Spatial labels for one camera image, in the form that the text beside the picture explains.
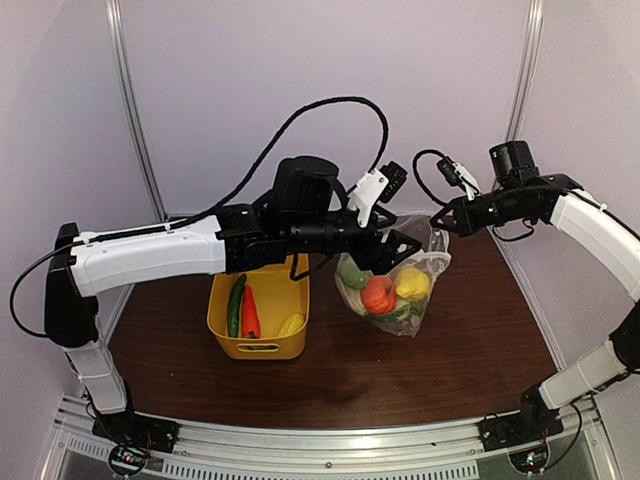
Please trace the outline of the yellow toy pepper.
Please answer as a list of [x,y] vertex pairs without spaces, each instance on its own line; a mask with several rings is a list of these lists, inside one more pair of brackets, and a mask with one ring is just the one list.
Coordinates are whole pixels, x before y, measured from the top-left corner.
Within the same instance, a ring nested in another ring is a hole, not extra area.
[[402,268],[395,278],[394,285],[396,294],[409,301],[428,297],[432,290],[429,276],[414,267]]

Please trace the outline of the orange toy pumpkin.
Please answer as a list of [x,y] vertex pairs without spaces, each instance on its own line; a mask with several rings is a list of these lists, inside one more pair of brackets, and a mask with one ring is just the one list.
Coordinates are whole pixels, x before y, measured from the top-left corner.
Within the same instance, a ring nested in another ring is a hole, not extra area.
[[396,307],[396,293],[390,277],[373,276],[361,290],[365,310],[373,315],[386,315]]

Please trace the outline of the polka dot zip bag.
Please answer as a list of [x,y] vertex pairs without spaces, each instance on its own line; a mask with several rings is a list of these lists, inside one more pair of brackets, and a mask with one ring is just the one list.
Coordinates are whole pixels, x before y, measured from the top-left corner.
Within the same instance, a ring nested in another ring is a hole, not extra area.
[[346,253],[339,257],[335,283],[345,305],[384,332],[416,336],[436,280],[449,267],[449,234],[431,227],[429,220],[424,213],[398,218],[394,228],[422,247],[386,274],[360,269]]

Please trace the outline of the green toy lettuce leaf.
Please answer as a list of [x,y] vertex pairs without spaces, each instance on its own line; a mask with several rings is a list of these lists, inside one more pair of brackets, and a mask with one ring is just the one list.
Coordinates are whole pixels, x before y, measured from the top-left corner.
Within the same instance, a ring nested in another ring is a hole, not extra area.
[[396,307],[393,311],[383,315],[370,315],[369,318],[381,324],[394,324],[398,322],[413,322],[419,321],[424,316],[424,313],[429,304],[427,297],[419,301],[406,301],[398,300]]

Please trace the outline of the orange toy carrot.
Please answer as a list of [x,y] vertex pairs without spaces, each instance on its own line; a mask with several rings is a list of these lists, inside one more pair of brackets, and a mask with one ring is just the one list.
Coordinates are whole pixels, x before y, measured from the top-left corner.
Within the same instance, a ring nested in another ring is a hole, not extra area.
[[257,305],[249,285],[245,286],[242,298],[241,328],[243,338],[258,339],[260,337],[261,326]]

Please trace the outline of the dark green toy cucumber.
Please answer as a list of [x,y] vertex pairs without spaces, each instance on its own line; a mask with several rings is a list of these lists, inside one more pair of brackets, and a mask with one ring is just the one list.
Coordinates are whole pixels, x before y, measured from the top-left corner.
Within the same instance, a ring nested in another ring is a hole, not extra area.
[[240,274],[230,291],[228,308],[227,308],[227,332],[231,338],[237,338],[240,332],[241,307],[244,296],[244,290],[247,281],[247,274]]

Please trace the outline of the light green toy gourd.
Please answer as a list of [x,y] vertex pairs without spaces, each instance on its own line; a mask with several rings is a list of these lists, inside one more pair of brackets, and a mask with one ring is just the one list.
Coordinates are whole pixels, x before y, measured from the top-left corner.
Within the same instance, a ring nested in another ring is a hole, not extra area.
[[369,281],[369,275],[360,270],[349,255],[339,260],[336,273],[346,288],[356,291],[364,289]]

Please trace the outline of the white toy radish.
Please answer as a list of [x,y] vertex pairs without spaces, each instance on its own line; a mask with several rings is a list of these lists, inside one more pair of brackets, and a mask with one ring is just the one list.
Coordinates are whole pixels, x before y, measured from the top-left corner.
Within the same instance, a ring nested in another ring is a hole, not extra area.
[[358,290],[347,290],[344,296],[344,301],[346,305],[357,315],[364,317],[369,314],[361,300],[361,295]]

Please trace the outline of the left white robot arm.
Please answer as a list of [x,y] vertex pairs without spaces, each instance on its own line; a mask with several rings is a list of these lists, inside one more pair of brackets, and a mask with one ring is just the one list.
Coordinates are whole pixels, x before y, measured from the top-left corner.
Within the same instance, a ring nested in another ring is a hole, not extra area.
[[282,264],[294,254],[346,253],[385,274],[420,241],[394,229],[385,204],[406,179],[395,163],[368,171],[352,191],[338,167],[314,156],[282,160],[273,186],[250,204],[215,206],[174,222],[110,233],[59,230],[45,282],[44,327],[63,348],[106,429],[123,444],[144,424],[97,325],[100,292],[193,274],[235,274]]

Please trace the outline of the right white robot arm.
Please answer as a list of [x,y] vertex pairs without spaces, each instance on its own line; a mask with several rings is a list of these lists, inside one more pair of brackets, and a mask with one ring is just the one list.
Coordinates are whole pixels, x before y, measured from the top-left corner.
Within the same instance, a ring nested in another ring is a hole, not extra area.
[[[572,265],[563,254],[552,268],[563,280],[576,280],[583,292],[566,287],[564,312],[584,313],[604,300],[607,313],[622,320],[607,321],[612,331],[589,352],[558,373],[526,391],[512,430],[519,440],[535,440],[551,424],[558,410],[585,394],[596,394],[610,384],[639,373],[639,235],[580,183],[563,173],[539,171],[529,145],[509,141],[489,151],[497,186],[481,191],[472,174],[459,162],[440,153],[437,168],[462,195],[444,204],[432,226],[460,237],[521,221],[528,227],[545,224],[584,249],[591,266]],[[606,294],[621,301],[616,307]]]

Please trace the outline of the yellow plastic basket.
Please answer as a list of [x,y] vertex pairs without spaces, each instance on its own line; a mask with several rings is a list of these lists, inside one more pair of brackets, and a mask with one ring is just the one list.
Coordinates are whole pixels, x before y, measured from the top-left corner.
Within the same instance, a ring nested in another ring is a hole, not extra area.
[[[214,277],[207,325],[228,357],[236,360],[290,360],[303,352],[309,320],[310,280],[291,280],[291,264],[292,259],[288,258],[284,264],[266,266],[247,274],[247,285],[253,290],[260,320],[258,339],[243,338],[242,328],[237,338],[228,336],[228,301],[238,275]],[[306,316],[305,326],[294,335],[278,338],[284,320],[294,312]]]

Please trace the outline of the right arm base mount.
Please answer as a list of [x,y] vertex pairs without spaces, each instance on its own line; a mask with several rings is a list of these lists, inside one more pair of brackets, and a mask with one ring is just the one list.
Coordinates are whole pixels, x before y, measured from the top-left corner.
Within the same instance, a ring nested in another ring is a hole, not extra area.
[[485,452],[506,449],[511,465],[523,474],[541,473],[550,463],[549,439],[564,432],[556,418],[527,424],[520,413],[486,415],[478,424]]

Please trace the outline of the right aluminium frame post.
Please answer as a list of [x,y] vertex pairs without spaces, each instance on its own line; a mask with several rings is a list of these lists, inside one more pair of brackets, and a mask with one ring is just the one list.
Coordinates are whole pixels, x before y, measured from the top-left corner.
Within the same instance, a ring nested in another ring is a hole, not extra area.
[[520,65],[505,133],[505,140],[517,140],[524,123],[527,100],[532,90],[542,44],[544,29],[544,1],[531,0],[525,18]]

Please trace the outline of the aluminium frame post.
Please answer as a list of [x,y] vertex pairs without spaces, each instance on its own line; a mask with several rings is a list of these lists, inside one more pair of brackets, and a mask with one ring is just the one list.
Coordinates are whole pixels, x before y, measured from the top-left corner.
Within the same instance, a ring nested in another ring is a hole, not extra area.
[[532,90],[542,44],[544,29],[544,1],[531,0],[525,18],[520,65],[505,133],[505,140],[517,140],[524,123],[527,100]]
[[126,45],[126,36],[122,18],[121,2],[105,2],[106,19],[115,57],[116,73],[124,103],[136,159],[141,171],[143,183],[151,201],[157,221],[167,219],[167,212],[161,197],[159,185],[152,166],[149,149],[137,104],[131,66]]

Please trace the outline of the front aluminium rail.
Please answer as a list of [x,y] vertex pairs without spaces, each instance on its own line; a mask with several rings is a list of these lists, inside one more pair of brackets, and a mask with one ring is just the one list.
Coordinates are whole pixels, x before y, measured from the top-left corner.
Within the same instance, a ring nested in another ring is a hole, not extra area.
[[547,449],[545,479],[618,479],[595,403],[563,409],[546,441],[488,451],[479,419],[366,429],[264,429],[180,421],[170,452],[131,479],[528,479],[522,461]]

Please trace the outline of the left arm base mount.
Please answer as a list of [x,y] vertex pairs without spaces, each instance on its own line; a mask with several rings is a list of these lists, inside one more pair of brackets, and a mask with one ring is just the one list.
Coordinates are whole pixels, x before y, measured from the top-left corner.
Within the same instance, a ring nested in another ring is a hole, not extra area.
[[153,453],[172,453],[179,425],[175,421],[140,415],[95,413],[92,434],[110,440],[107,456],[110,469],[120,476],[134,476],[154,462]]

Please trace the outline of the left aluminium frame post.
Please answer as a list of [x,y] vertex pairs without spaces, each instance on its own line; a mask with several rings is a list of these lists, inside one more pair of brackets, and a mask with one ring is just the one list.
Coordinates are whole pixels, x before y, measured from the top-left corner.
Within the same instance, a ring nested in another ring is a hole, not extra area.
[[116,73],[124,103],[136,159],[141,171],[143,183],[151,201],[157,221],[167,219],[167,212],[161,197],[159,185],[152,166],[149,149],[137,104],[131,66],[126,45],[126,36],[122,18],[121,2],[105,2],[106,19],[115,57]]

